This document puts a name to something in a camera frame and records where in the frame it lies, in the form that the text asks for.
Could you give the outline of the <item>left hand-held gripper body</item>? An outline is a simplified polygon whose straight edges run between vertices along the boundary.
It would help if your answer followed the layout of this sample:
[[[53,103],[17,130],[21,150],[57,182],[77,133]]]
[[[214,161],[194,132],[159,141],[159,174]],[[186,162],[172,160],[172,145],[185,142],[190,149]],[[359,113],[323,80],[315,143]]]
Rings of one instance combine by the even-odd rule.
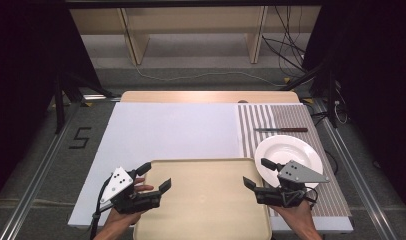
[[[99,196],[99,211],[114,208],[120,214],[132,214],[158,208],[162,196],[160,191],[136,192],[134,181],[137,177],[135,169],[126,171],[117,167]]]

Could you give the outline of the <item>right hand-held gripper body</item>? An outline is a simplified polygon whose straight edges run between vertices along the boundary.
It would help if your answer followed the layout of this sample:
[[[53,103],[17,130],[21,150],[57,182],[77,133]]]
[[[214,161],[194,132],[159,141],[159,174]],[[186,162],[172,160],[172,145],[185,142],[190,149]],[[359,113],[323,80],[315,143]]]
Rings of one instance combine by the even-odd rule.
[[[277,178],[280,182],[278,187],[255,188],[255,196],[258,204],[280,207],[299,206],[303,200],[311,200],[306,196],[308,189],[306,186],[307,183],[329,182],[328,177],[293,160],[282,165],[282,170],[277,171]]]

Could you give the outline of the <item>person's left hand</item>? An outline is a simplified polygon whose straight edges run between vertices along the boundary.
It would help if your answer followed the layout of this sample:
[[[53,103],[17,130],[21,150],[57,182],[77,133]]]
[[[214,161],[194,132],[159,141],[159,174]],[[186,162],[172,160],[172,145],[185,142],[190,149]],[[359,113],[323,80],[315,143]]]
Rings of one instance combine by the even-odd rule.
[[[144,183],[144,178],[138,177],[134,181],[134,190],[149,191],[153,190],[154,187]],[[107,231],[110,233],[122,233],[126,231],[130,225],[134,225],[141,218],[141,215],[144,214],[144,211],[132,213],[132,214],[120,214],[116,209],[112,209],[106,219],[102,231]]]

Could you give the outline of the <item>person's right hand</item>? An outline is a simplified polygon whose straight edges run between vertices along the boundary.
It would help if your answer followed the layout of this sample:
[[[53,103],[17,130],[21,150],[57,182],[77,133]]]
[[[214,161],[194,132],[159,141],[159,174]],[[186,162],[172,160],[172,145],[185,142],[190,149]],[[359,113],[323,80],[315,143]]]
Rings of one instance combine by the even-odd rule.
[[[284,219],[295,233],[298,231],[305,232],[314,227],[311,208],[306,200],[303,200],[299,206],[289,208],[272,206],[272,209]]]

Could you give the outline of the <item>white round plate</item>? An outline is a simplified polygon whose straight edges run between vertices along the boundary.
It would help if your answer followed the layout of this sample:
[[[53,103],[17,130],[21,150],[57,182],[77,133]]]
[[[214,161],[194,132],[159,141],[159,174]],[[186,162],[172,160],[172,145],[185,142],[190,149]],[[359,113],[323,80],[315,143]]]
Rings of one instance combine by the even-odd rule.
[[[272,187],[278,187],[278,172],[263,166],[262,158],[280,164],[294,160],[319,174],[323,173],[323,164],[318,153],[308,143],[288,135],[275,135],[264,139],[254,153],[256,168],[263,180]]]

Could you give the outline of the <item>beige plastic tray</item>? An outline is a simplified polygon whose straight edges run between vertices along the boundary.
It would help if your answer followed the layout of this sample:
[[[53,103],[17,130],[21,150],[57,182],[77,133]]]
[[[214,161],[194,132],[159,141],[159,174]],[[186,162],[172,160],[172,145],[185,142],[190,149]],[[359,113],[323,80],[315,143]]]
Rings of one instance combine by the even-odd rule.
[[[169,179],[156,209],[134,227],[134,240],[270,240],[269,211],[243,183],[262,184],[254,161],[193,159],[153,161],[146,183]]]

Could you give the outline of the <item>white table cover sheet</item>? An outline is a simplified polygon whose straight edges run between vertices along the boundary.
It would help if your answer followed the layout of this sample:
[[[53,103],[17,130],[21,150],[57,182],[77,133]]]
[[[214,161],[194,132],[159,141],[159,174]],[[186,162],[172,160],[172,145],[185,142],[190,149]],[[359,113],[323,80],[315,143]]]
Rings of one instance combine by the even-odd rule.
[[[117,103],[70,217],[70,225],[90,225],[99,205],[99,192],[117,167],[130,171],[146,162],[152,166],[153,161],[248,158],[241,152],[239,105]],[[351,215],[316,217],[314,207],[312,214],[320,233],[352,232]],[[284,220],[267,210],[272,234],[287,232],[289,228]]]

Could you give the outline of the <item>striped placemat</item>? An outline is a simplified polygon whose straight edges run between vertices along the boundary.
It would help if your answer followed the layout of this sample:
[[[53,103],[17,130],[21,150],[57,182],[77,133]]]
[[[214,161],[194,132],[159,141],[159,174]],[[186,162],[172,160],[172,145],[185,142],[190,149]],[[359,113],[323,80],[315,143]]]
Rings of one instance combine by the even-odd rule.
[[[240,104],[238,106],[241,152],[254,159],[257,146],[266,138],[288,135],[308,143],[320,156],[328,183],[311,183],[309,196],[317,199],[316,217],[349,217],[347,201],[321,144],[307,107],[303,104]],[[308,128],[308,132],[256,132],[253,128]]]

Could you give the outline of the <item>black tripod stand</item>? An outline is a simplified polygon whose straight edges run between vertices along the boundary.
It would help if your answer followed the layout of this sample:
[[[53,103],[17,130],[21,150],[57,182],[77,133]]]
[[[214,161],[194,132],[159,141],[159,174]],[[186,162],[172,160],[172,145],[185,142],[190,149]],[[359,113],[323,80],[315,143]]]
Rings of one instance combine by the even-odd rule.
[[[54,80],[54,100],[56,107],[56,131],[61,132],[65,125],[65,111],[63,97],[66,96],[71,102],[78,103],[84,99],[80,88],[86,87],[106,98],[115,98],[116,94],[104,89],[96,82],[89,81],[71,72],[59,73]]]
[[[332,61],[324,59],[318,66],[305,73],[302,77],[281,88],[281,91],[290,91],[295,87],[313,81],[310,93],[313,97],[320,97],[323,93],[327,95],[327,118],[334,128],[337,127],[334,113],[336,88]]]

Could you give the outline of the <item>light wooden table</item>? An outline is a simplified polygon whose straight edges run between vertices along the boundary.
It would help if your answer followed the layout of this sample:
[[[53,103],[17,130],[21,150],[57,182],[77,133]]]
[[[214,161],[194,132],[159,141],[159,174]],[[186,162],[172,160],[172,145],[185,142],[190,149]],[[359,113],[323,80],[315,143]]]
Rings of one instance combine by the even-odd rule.
[[[121,102],[146,103],[292,103],[292,91],[126,91]]]

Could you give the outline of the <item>dark curtain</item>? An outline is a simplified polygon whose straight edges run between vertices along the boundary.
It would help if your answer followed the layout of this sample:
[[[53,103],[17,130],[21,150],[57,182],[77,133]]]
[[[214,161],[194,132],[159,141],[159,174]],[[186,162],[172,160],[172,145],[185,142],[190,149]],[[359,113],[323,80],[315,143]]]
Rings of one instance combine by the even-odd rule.
[[[406,0],[322,0],[304,67],[331,61],[351,119],[406,206]]]
[[[0,192],[54,96],[101,86],[63,0],[0,0]]]

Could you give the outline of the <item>light wooden shelf unit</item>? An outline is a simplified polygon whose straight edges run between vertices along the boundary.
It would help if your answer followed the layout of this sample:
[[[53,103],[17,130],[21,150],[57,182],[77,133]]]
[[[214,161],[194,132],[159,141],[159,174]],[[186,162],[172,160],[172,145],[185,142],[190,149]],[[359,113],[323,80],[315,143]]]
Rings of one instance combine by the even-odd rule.
[[[264,33],[310,33],[318,6],[106,8],[70,11],[82,35],[122,35],[132,63],[141,64],[152,34],[241,33],[255,64]]]

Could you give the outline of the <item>metal floor rail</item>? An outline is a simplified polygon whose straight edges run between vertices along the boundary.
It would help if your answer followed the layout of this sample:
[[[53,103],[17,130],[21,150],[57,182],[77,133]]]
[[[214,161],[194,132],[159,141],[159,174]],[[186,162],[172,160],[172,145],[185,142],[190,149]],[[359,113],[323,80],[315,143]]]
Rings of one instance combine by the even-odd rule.
[[[343,162],[344,168],[349,174],[350,180],[352,181],[378,235],[380,236],[380,239],[398,240],[391,222],[388,220],[386,214],[381,209],[380,204],[373,195],[373,192],[370,190],[362,171],[357,167],[353,156],[339,133],[339,130],[331,123],[331,119],[334,117],[333,111],[329,110],[320,99],[314,100],[314,107],[321,112],[327,112],[328,119],[324,123],[326,131],[332,140],[340,159]]]
[[[56,131],[49,108],[23,159],[0,191],[0,240],[84,240],[68,225],[115,103],[72,103]]]

